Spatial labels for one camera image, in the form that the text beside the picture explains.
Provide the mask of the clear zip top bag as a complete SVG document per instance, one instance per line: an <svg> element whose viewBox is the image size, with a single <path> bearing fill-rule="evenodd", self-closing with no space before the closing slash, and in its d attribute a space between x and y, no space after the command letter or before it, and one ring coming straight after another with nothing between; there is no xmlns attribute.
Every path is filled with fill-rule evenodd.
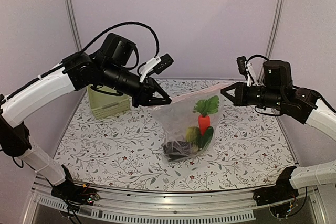
<svg viewBox="0 0 336 224"><path fill-rule="evenodd" d="M149 108L150 114L162 126L164 132L163 145L172 141L186 142L186 130L188 127L198 127L199 113L193 113L193 107L197 101L209 99L212 96L219 96L219 110L215 114L210 114L211 125L214 128L213 138L208 148L212 145L215 139L215 131L219 123L220 114L224 107L224 96L221 95L221 89L227 87L227 83L219 83L205 89L195 92L186 93L172 99L169 105L158 105ZM194 156L197 157L203 154L205 150L199 149L199 152Z"/></svg>

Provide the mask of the toy yellow corn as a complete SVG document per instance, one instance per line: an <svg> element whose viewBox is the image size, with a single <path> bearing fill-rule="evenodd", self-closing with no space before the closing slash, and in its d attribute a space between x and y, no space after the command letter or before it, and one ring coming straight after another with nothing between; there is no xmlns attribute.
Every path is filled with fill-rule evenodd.
<svg viewBox="0 0 336 224"><path fill-rule="evenodd" d="M188 127L186 130L186 136L185 136L185 140L188 143L192 143L197 145L199 140L201 138L201 132L199 127L197 126L192 126L192 127Z"/></svg>

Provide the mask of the toy cucumber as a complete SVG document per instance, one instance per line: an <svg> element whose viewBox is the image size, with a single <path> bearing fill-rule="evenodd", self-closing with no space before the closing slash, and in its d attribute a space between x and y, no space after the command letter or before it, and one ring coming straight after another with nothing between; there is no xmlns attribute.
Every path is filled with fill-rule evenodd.
<svg viewBox="0 0 336 224"><path fill-rule="evenodd" d="M208 148L208 146L210 145L210 142L213 138L213 134L214 134L214 128L212 126L209 126L204 134L199 138L198 140L198 147L201 150L205 150Z"/></svg>

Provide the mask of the toy eggplant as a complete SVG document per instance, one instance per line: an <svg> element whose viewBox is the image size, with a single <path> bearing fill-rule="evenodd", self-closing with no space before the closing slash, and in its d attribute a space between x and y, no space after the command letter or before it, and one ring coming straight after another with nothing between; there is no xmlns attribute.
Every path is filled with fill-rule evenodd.
<svg viewBox="0 0 336 224"><path fill-rule="evenodd" d="M189 142L172 141L163 145L163 154L168 162L182 161L194 157L198 152L198 146Z"/></svg>

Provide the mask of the toy carrot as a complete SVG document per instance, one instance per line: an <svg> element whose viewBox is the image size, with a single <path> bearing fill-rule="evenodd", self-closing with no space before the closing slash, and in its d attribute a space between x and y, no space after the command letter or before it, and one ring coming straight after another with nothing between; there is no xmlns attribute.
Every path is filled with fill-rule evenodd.
<svg viewBox="0 0 336 224"><path fill-rule="evenodd" d="M204 135L205 131L211 125L211 120L209 115L199 115L198 117L198 127L201 135Z"/></svg>

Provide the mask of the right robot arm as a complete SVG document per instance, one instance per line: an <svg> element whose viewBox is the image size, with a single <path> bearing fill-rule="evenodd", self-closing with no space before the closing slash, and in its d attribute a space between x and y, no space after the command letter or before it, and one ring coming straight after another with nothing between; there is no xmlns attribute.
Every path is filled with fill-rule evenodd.
<svg viewBox="0 0 336 224"><path fill-rule="evenodd" d="M234 106L275 109L279 116L287 115L335 139L335 109L319 92L293 85L290 63L265 61L261 84L254 80L245 57L237 58L237 64L246 82L236 82L220 91ZM256 189L253 199L262 206L297 197L300 188L334 183L335 161L307 167L289 166L281 172L275 185Z"/></svg>

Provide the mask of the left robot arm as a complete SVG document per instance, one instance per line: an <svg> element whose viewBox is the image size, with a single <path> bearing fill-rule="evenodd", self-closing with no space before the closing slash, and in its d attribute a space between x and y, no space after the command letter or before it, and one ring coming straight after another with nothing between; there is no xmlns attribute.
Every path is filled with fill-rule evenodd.
<svg viewBox="0 0 336 224"><path fill-rule="evenodd" d="M51 101L87 86L113 89L113 95L128 95L134 107L168 105L170 96L151 77L172 63L170 55L155 56L147 61L140 74L127 67L130 56L137 53L135 43L110 33L92 54L78 52L38 76L10 95L1 96L1 148L20 159L51 184L52 195L77 204L98 200L97 191L88 184L78 186L69 170L55 162L29 138L24 120Z"/></svg>

